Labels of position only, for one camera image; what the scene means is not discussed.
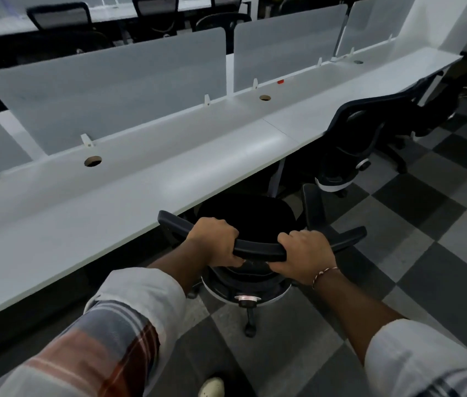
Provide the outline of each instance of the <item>white desk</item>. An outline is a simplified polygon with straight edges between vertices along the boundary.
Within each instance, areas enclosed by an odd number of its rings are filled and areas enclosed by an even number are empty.
[[[282,159],[346,101],[398,92],[460,57],[390,45],[77,147],[0,178],[0,310]],[[271,101],[259,100],[269,94]],[[100,155],[87,168],[83,161]]]
[[[255,1],[255,4],[257,4],[258,0],[242,0],[242,2],[252,1]],[[181,12],[210,7],[211,0],[179,0],[178,3],[178,10]],[[257,5],[252,6],[252,15],[255,11],[255,16],[257,16],[257,7]],[[134,5],[132,5],[130,2],[117,5],[92,7],[90,8],[90,15],[92,22],[105,22],[109,20],[130,19],[137,17]],[[28,18],[27,15],[0,18],[0,36],[14,33],[34,32],[36,30],[36,26],[33,25],[32,21]]]

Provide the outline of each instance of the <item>shoe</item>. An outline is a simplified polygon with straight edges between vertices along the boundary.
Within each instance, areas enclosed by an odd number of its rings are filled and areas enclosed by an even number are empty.
[[[212,377],[204,382],[198,397],[224,397],[224,382],[220,377]]]

